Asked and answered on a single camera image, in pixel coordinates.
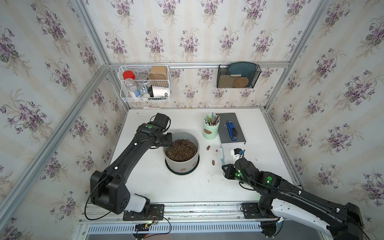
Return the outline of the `white ceramic pot with soil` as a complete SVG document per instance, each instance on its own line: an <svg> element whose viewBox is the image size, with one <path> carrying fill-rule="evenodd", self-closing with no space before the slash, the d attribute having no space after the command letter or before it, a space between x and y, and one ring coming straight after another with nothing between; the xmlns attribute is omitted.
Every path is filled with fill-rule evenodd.
<svg viewBox="0 0 384 240"><path fill-rule="evenodd" d="M175 162L185 162L199 155L200 145L198 139L188 132L172 134L172 145L163 147L165 159Z"/></svg>

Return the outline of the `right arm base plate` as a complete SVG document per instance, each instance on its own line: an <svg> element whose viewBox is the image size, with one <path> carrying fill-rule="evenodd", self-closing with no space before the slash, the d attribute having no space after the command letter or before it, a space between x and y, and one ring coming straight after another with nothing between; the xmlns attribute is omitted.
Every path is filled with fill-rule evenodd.
<svg viewBox="0 0 384 240"><path fill-rule="evenodd" d="M244 214L245 219L268 219L269 214L263 213L259 207L258 203L242 203L241 212Z"/></svg>

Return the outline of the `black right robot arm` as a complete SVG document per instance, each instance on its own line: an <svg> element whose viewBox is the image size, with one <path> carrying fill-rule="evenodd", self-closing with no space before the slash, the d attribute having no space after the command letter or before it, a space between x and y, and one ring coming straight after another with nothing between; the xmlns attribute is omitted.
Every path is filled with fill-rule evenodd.
<svg viewBox="0 0 384 240"><path fill-rule="evenodd" d="M247 210L245 218L256 215L263 218L262 233L273 238L278 233L278 222L292 220L313 228L334 240L362 240L366 234L360 208L352 203L334 203L315 196L271 172L260 171L244 157L245 151L231 151L232 164L226 164L220 154L224 177L237 180L241 187L260 194L260 199Z"/></svg>

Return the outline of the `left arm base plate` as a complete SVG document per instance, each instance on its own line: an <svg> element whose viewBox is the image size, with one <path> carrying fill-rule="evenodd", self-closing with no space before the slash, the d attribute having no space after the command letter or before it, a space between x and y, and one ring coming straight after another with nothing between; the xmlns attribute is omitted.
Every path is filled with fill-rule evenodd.
<svg viewBox="0 0 384 240"><path fill-rule="evenodd" d="M141 212L124 211L124 221L162 221L164 219L164 204L150 204Z"/></svg>

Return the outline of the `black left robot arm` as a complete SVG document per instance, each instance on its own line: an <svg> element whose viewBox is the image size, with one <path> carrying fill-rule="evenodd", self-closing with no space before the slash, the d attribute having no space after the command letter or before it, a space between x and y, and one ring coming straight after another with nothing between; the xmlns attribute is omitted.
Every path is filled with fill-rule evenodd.
<svg viewBox="0 0 384 240"><path fill-rule="evenodd" d="M167 132L170 125L170 118L161 113L157 113L152 121L141 124L117 159L102 172L92 174L88 201L114 214L124 211L147 214L149 199L130 193L126 183L147 150L172 144L172 134Z"/></svg>

